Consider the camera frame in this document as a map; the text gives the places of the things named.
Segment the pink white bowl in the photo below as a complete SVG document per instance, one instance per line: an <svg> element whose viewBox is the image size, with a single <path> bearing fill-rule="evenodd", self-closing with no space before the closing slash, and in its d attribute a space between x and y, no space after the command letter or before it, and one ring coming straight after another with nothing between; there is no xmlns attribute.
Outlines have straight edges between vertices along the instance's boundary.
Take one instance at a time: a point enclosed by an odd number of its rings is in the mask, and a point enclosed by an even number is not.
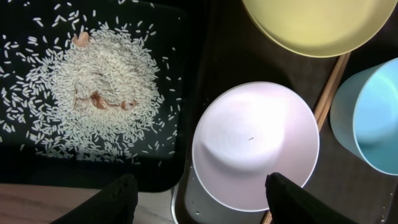
<svg viewBox="0 0 398 224"><path fill-rule="evenodd" d="M319 151L310 107L296 92L271 82L245 83L221 94L201 116L192 141L201 186L241 212L269 208L265 183L271 173L303 187Z"/></svg>

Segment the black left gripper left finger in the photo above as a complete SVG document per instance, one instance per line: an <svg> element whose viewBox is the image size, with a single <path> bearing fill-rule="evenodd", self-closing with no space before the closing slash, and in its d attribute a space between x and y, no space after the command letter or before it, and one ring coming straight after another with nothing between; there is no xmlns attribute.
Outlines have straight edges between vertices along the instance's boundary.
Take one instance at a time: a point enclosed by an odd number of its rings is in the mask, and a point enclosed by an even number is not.
<svg viewBox="0 0 398 224"><path fill-rule="evenodd" d="M132 224L137 203L137 180L124 174L52 224Z"/></svg>

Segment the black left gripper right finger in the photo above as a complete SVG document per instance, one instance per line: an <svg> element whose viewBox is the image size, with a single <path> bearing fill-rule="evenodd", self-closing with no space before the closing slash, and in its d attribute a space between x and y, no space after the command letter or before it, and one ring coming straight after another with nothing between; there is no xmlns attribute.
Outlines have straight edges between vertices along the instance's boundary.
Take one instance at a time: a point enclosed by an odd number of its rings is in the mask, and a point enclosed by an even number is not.
<svg viewBox="0 0 398 224"><path fill-rule="evenodd" d="M278 172L265 188L274 224L356 224Z"/></svg>

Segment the rice food waste pile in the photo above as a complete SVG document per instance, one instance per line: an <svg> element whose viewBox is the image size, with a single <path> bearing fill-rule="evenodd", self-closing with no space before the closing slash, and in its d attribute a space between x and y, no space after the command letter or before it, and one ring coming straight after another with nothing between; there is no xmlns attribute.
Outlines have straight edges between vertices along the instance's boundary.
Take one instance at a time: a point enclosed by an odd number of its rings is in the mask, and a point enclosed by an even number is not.
<svg viewBox="0 0 398 224"><path fill-rule="evenodd" d="M147 1L2 1L1 155L175 157L185 28Z"/></svg>

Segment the light blue bowl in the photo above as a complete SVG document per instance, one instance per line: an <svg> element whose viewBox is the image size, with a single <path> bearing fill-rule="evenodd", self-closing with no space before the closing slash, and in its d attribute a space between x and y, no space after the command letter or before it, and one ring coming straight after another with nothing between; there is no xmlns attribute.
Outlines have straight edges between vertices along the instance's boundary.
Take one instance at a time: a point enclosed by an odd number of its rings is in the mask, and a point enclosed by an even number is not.
<svg viewBox="0 0 398 224"><path fill-rule="evenodd" d="M356 157L381 173L397 175L397 59L342 83L330 108L330 125Z"/></svg>

